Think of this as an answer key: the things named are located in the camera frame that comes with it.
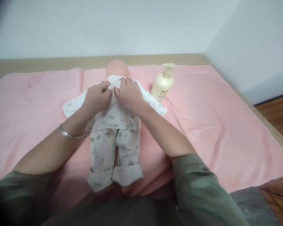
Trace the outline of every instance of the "bangle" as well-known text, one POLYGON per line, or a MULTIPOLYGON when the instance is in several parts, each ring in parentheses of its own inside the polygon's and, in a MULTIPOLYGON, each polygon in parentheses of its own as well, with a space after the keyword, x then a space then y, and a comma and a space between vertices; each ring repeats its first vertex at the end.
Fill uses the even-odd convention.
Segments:
POLYGON ((81 139, 81 138, 83 138, 86 135, 85 133, 83 133, 83 135, 81 135, 81 136, 71 135, 71 134, 67 133, 65 130, 63 130, 61 125, 62 125, 62 123, 59 125, 59 129, 60 129, 61 134, 63 134, 64 136, 75 138, 75 139, 81 139))

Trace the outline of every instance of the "pink towel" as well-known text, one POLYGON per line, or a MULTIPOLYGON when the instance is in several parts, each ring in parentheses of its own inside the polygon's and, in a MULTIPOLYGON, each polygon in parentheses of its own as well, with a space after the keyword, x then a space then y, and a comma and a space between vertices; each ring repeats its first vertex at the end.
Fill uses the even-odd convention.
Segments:
MULTIPOLYGON (((151 90, 162 66, 129 67, 131 77, 151 90)), ((175 84, 162 104, 164 116, 195 147, 228 191, 261 185, 283 176, 283 148, 211 66, 178 66, 175 84)), ((105 69, 15 73, 0 80, 0 179, 66 119, 62 105, 105 79, 105 69)), ((171 163, 148 129, 141 130, 144 178, 133 195, 147 195, 172 179, 171 163)), ((60 172, 53 201, 72 206, 91 190, 89 138, 60 172)))

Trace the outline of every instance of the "wooden floor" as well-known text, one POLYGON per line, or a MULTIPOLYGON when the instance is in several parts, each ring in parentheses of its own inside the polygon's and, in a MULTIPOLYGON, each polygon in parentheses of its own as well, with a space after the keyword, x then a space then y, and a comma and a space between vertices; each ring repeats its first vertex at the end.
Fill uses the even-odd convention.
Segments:
MULTIPOLYGON (((283 97, 256 108, 283 135, 283 97)), ((283 177, 269 181, 259 189, 283 225, 283 177)))

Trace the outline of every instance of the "baby doll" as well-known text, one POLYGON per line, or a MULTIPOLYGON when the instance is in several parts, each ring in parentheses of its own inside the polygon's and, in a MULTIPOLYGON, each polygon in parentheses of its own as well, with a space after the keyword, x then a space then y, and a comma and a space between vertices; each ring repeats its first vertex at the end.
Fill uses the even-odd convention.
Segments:
MULTIPOLYGON (((127 65, 119 60, 111 61, 106 67, 106 77, 114 86, 120 89, 122 77, 129 77, 127 65)), ((143 98, 161 115, 166 109, 158 103, 140 83, 138 85, 143 98)), ((63 106, 66 116, 72 115, 83 103, 83 94, 63 106)), ((112 94, 110 103, 105 111, 98 113, 87 125, 90 132, 90 150, 92 166, 88 175, 88 183, 94 192, 99 192, 113 181, 121 186, 130 186, 134 181, 143 177, 139 162, 141 120, 131 111, 123 108, 112 94), (118 147, 118 165, 114 167, 115 149, 118 147)))

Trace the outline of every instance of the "lotion bottle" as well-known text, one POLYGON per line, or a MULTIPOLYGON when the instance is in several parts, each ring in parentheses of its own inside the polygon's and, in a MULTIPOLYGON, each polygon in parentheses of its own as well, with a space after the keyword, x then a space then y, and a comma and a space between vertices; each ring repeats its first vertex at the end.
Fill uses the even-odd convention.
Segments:
POLYGON ((174 63, 166 63, 163 65, 166 66, 164 72, 157 75, 151 90, 151 95, 159 102, 166 97, 167 92, 174 83, 173 69, 176 66, 174 63))

